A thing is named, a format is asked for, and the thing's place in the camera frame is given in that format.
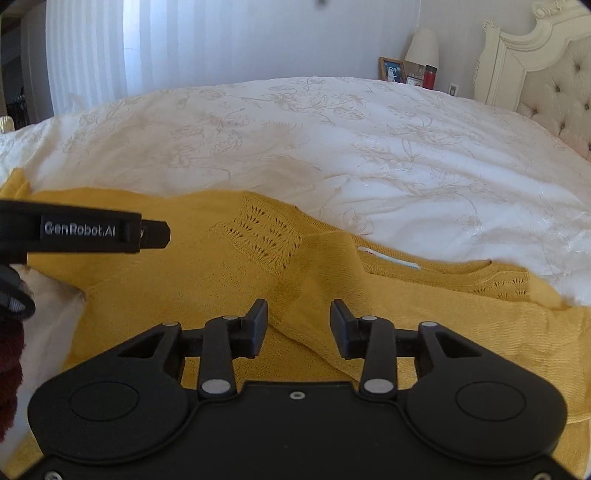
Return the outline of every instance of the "wall outlet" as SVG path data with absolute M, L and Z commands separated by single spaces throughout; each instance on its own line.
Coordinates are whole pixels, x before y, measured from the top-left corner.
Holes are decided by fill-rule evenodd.
M 455 83 L 449 84 L 449 90 L 447 91 L 452 97 L 457 97 L 457 91 L 460 89 Z

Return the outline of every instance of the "cream headboard frame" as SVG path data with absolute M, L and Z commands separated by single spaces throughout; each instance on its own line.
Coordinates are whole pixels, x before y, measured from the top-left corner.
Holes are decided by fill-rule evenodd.
M 591 35 L 591 14 L 578 0 L 537 2 L 537 25 L 528 35 L 503 32 L 485 22 L 486 45 L 476 67 L 474 98 L 517 111 L 525 76 L 554 65 L 572 40 Z

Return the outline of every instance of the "white curtain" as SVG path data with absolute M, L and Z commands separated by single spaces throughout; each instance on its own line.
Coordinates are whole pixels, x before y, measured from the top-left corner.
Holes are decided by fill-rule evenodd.
M 162 88 L 290 76 L 376 78 L 420 0 L 48 0 L 55 113 Z

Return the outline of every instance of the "red fuzzy fabric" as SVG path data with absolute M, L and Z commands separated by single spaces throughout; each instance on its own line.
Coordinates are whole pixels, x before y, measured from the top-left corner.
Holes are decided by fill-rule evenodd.
M 25 335 L 21 322 L 0 322 L 0 442 L 14 424 Z

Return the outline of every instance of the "tufted upholstery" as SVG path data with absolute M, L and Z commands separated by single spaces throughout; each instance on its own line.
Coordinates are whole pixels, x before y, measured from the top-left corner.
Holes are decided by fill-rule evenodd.
M 591 161 L 591 37 L 570 42 L 551 67 L 527 73 L 517 111 Z

